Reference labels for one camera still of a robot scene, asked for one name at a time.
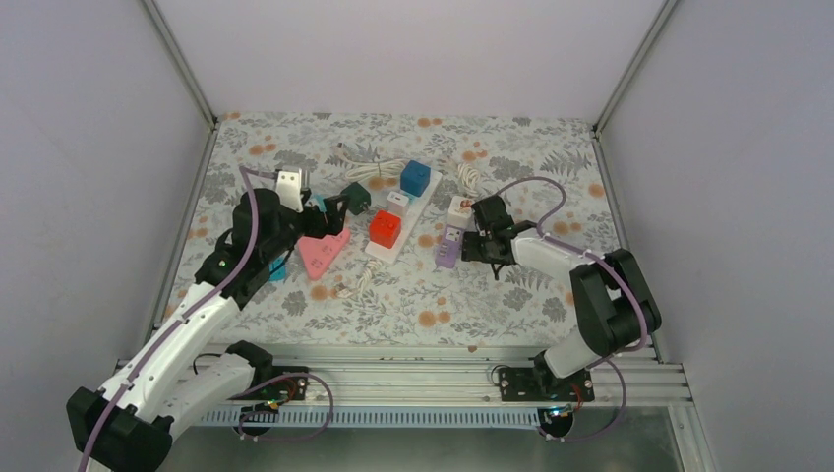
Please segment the dark green cube adapter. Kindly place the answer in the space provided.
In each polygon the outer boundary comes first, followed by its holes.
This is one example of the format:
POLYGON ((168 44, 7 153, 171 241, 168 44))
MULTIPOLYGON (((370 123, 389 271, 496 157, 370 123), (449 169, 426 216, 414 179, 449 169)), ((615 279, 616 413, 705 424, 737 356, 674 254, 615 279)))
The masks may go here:
POLYGON ((352 182, 340 191, 348 197, 348 211, 353 215, 364 213, 371 205, 370 192, 359 182, 352 182))

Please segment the white cube adapter with cord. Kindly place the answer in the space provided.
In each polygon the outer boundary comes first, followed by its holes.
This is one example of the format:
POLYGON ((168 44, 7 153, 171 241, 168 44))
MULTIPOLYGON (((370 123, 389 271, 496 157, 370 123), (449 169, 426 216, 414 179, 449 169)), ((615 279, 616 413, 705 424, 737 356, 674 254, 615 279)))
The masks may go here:
POLYGON ((447 224, 466 230, 472 220, 472 205, 474 201, 464 196, 454 196, 447 209, 447 224))

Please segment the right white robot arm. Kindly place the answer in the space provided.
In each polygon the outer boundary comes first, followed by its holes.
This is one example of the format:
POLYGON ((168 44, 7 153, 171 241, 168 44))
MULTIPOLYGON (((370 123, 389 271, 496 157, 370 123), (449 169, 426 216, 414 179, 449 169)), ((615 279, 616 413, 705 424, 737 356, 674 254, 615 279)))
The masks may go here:
POLYGON ((567 284, 575 327, 537 355, 532 384, 546 400, 568 391, 570 376, 613 355, 641 348, 662 317, 636 257, 626 249, 603 256, 547 234, 529 220, 514 221, 504 200, 491 196, 471 206, 475 229, 462 237, 461 258, 491 266, 537 270, 567 284))

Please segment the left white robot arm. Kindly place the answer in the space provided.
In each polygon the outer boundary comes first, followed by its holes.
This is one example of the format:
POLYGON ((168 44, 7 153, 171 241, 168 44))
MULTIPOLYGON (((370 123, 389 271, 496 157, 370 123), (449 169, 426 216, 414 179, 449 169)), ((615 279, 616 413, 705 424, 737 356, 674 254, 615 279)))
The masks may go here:
POLYGON ((219 402, 259 398, 273 385, 272 357, 239 341, 209 368, 181 383, 181 372, 215 333, 239 315, 268 282, 271 264, 304 237, 336 236, 344 228, 347 195, 310 205, 309 191, 284 197, 246 191, 232 225, 215 243, 179 307, 126 366, 96 390, 80 387, 66 409, 85 471, 94 460, 112 471, 155 471, 173 443, 219 402))

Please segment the red cube socket adapter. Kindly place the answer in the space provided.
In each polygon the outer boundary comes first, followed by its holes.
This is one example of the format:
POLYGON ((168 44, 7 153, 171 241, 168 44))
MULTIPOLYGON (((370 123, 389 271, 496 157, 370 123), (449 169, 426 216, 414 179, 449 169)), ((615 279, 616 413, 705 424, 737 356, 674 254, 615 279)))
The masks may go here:
POLYGON ((379 210, 369 225, 370 241, 383 248, 391 249, 401 232, 402 220, 386 210, 379 210))

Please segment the blue cube socket adapter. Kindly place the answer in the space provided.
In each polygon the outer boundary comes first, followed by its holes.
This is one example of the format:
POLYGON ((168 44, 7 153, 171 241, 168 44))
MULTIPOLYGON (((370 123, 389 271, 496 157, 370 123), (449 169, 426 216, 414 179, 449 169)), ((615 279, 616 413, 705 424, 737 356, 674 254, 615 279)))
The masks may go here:
POLYGON ((414 197, 422 197, 431 181, 432 170, 416 160, 409 160, 400 173, 400 190, 414 197))

